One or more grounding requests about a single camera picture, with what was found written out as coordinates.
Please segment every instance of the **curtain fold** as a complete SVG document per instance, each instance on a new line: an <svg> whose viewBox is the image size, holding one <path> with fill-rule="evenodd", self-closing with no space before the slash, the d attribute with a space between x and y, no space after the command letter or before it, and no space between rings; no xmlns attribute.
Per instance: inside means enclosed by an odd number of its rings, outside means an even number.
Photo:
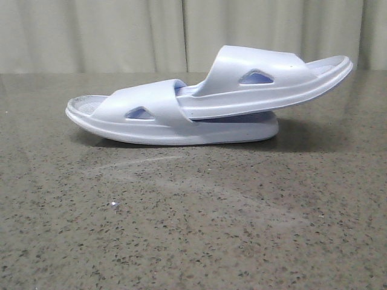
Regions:
<svg viewBox="0 0 387 290"><path fill-rule="evenodd" d="M206 72L222 45L387 69L386 0L0 0L0 73Z"/></svg>

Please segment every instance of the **beige curtain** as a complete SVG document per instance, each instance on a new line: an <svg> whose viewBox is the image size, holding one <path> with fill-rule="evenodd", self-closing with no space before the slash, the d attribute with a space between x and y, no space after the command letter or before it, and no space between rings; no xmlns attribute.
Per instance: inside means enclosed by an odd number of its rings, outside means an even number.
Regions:
<svg viewBox="0 0 387 290"><path fill-rule="evenodd" d="M387 0L0 0L0 73L209 70L222 45L387 69Z"/></svg>

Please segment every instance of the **granite countertop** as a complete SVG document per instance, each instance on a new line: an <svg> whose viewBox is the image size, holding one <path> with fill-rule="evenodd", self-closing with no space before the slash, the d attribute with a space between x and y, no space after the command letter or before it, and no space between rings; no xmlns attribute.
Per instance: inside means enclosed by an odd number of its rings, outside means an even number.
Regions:
<svg viewBox="0 0 387 290"><path fill-rule="evenodd" d="M0 76L2 289L387 289L387 72L255 143L125 144L64 114L176 77L204 74Z"/></svg>

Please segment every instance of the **slide sandal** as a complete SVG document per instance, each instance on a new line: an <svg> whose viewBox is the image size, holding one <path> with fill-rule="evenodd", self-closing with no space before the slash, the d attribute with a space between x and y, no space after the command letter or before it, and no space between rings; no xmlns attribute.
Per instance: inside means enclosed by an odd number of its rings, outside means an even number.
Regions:
<svg viewBox="0 0 387 290"><path fill-rule="evenodd" d="M271 110L320 96L351 68L345 56L305 64L291 53L224 46L197 85L165 80L110 96L81 96L68 102L66 114L94 134L128 143L264 140L278 132Z"/></svg>

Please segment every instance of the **rubber sandal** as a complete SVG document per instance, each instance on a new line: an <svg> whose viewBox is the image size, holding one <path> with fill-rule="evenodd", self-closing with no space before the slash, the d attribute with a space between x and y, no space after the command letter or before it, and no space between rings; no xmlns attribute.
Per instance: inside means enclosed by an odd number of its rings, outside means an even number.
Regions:
<svg viewBox="0 0 387 290"><path fill-rule="evenodd" d="M258 141L278 132L271 110L320 96L351 68L345 56L305 64L290 53L224 46L195 86L165 80L109 97L81 96L68 102L66 114L94 134L129 143Z"/></svg>

